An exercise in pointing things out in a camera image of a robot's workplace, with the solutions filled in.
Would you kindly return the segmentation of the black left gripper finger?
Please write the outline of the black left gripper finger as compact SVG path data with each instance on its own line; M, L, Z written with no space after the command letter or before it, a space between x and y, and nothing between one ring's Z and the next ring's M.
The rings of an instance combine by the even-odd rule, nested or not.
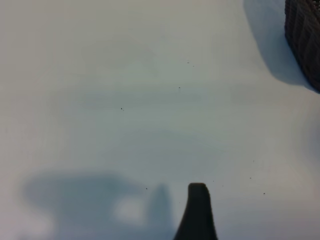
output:
M174 240L217 240L210 192L204 183L188 185L187 203Z

